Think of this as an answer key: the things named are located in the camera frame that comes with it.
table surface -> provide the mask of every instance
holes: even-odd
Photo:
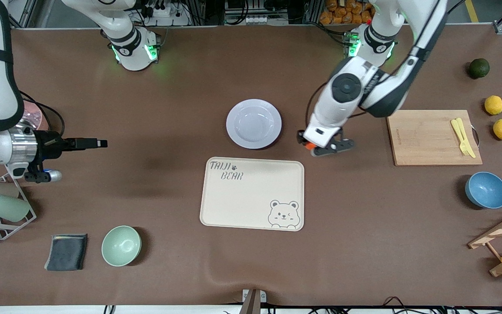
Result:
[[[38,219],[0,241],[0,304],[225,304],[241,290],[267,291],[271,304],[502,305],[497,260],[466,244],[502,220],[476,210],[464,183],[477,171],[502,177],[502,142],[482,111],[502,97],[502,36],[490,25],[447,26],[413,83],[404,109],[466,109],[484,164],[395,167],[385,119],[344,127],[356,147],[314,158],[295,141],[305,105],[343,56],[314,27],[170,30],[160,62],[128,72],[98,30],[13,31],[17,83],[58,109],[68,137],[108,139],[107,149],[64,153],[46,167],[58,183],[26,191]],[[412,42],[409,28],[388,61]],[[475,58],[491,72],[472,80]],[[266,150],[235,145],[225,118],[261,98],[283,119]],[[305,167],[305,226],[299,232],[206,227],[199,221],[210,157],[297,160]],[[108,266],[100,244],[111,228],[136,227],[143,249],[131,266]],[[84,269],[48,272],[51,235],[88,233]],[[502,254],[502,238],[494,241]]]

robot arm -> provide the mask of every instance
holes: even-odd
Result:
[[[132,8],[136,0],[62,0],[85,14],[102,28],[112,42],[115,58],[131,71],[145,69],[158,61],[160,37],[143,27],[135,27],[124,10]]]
[[[24,102],[13,76],[8,2],[0,0],[0,165],[15,179],[48,182],[61,177],[44,171],[42,162],[56,159],[63,151],[107,147],[105,140],[62,139],[54,131],[38,131],[20,124]]]
[[[408,89],[441,34],[446,21],[446,0],[371,0],[398,8],[414,33],[414,45],[396,75],[384,73],[365,59],[346,58],[332,72],[321,92],[307,129],[298,134],[314,156],[339,153],[351,148],[348,139],[335,139],[341,127],[360,107],[374,117],[388,117],[400,109]]]

blue bowl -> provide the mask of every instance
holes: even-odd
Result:
[[[480,207],[502,207],[502,180],[493,173],[474,173],[466,182],[465,189],[470,201]]]

bowl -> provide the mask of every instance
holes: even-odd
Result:
[[[493,173],[474,173],[466,182],[465,190],[470,201],[480,207],[502,207],[502,180]]]
[[[102,241],[102,257],[111,266],[125,266],[139,255],[141,236],[129,226],[111,229]]]

bear drawing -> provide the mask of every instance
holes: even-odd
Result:
[[[298,208],[297,201],[284,204],[273,200],[271,201],[271,213],[268,215],[268,222],[270,222],[272,227],[296,229],[301,221],[297,213]]]

